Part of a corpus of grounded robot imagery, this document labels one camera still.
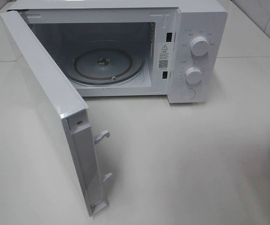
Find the white microwave door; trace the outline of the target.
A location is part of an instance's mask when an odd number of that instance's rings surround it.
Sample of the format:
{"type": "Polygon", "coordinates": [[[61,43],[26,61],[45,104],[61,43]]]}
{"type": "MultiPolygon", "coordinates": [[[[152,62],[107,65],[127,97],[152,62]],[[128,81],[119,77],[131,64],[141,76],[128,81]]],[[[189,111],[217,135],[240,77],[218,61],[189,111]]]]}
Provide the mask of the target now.
{"type": "Polygon", "coordinates": [[[93,135],[87,103],[21,15],[8,11],[0,16],[39,118],[92,216],[109,204],[103,185],[112,173],[100,175],[95,146],[110,133],[93,135]]]}

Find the white microwave knob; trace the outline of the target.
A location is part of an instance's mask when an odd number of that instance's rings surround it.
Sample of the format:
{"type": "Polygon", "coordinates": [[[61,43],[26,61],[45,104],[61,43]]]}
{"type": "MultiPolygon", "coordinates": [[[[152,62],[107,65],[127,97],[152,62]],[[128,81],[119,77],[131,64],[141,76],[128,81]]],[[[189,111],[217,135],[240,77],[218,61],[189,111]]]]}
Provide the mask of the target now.
{"type": "Polygon", "coordinates": [[[187,83],[197,84],[202,80],[203,74],[200,68],[190,67],[185,71],[184,77],[187,83]]]}
{"type": "Polygon", "coordinates": [[[197,35],[190,41],[190,50],[194,56],[203,56],[209,51],[210,41],[205,35],[197,35]]]}

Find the round white door button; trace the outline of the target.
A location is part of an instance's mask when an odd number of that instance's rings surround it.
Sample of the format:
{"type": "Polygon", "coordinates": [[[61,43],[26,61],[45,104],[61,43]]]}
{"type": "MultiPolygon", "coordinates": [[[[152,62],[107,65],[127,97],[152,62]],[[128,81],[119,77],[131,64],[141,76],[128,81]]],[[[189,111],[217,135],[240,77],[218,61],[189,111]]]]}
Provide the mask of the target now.
{"type": "Polygon", "coordinates": [[[194,89],[185,89],[181,97],[184,100],[184,102],[191,102],[196,96],[196,91],[194,89]]]}

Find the glass microwave turntable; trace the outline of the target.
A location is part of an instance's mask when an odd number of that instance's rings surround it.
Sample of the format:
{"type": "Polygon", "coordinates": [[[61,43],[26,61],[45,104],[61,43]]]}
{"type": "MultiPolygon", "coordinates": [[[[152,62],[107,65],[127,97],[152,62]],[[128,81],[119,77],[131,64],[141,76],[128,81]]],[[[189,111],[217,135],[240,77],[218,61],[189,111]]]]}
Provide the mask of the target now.
{"type": "Polygon", "coordinates": [[[64,62],[63,70],[73,81],[104,86],[135,77],[144,67],[145,57],[133,44],[103,40],[74,48],[64,62]]]}

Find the white microwave oven body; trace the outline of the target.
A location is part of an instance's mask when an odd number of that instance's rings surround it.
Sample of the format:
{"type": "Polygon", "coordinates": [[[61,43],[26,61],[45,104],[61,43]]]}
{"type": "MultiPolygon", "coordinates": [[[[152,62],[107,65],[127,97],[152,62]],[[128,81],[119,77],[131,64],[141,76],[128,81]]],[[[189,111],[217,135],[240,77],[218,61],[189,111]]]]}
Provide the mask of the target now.
{"type": "Polygon", "coordinates": [[[169,103],[187,103],[185,89],[194,89],[190,102],[204,102],[223,36],[227,12],[215,0],[18,0],[17,11],[48,54],[83,97],[161,95],[169,103]],[[194,56],[190,41],[205,35],[209,51],[194,56]],[[67,55],[84,43],[114,40],[133,44],[145,64],[132,79],[93,86],[73,81],[63,70],[67,55]],[[201,69],[197,84],[186,82],[190,67],[201,69]]]}

